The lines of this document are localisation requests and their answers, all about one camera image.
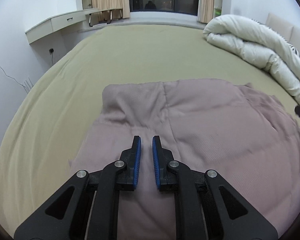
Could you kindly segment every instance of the yellow-green bed sheet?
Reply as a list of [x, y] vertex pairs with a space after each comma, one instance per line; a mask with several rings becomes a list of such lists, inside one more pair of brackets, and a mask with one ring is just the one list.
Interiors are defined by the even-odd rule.
[[69, 161], [100, 114], [105, 86], [197, 78], [251, 82], [255, 89], [277, 96], [294, 116], [296, 103], [280, 85], [237, 56], [208, 44], [201, 30], [166, 25], [105, 27], [40, 78], [9, 125], [0, 147], [2, 226], [13, 235], [70, 177]]

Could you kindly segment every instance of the black and white patterned fabric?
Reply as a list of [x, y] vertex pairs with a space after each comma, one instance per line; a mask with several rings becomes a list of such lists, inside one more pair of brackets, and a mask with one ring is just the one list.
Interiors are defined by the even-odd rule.
[[[252, 19], [252, 20], [255, 21], [256, 23], [260, 24], [260, 25], [263, 25], [263, 26], [267, 27], [268, 29], [274, 31], [275, 33], [277, 33], [275, 30], [271, 29], [269, 26], [267, 26], [267, 25], [265, 25], [265, 24], [263, 24], [261, 22], [258, 22], [258, 21], [254, 20], [254, 19]], [[296, 54], [298, 58], [300, 58], [300, 51], [295, 46], [293, 46], [292, 44], [290, 44], [284, 37], [282, 37], [282, 38], [289, 44], [290, 49], [292, 50], [292, 52], [294, 54]]]

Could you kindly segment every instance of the cable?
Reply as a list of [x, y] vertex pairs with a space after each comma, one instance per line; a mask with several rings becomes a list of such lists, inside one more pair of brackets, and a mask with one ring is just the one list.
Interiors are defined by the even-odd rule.
[[6, 72], [4, 71], [4, 69], [3, 69], [1, 66], [0, 66], [0, 68], [2, 69], [2, 71], [4, 72], [4, 74], [5, 74], [7, 77], [14, 79], [15, 82], [17, 82], [20, 86], [22, 86], [24, 89], [26, 89], [26, 87], [25, 87], [24, 85], [20, 84], [15, 78], [13, 78], [13, 77], [11, 77], [11, 76], [8, 76], [8, 75], [6, 74]]

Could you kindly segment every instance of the pink blanket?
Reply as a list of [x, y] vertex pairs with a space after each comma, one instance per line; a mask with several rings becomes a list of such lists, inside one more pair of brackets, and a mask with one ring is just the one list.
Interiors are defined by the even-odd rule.
[[118, 239], [175, 239], [173, 194], [155, 184], [152, 137], [192, 170], [218, 171], [281, 236], [300, 211], [300, 127], [275, 98], [217, 79], [109, 85], [71, 172], [142, 139], [138, 187], [121, 192]]

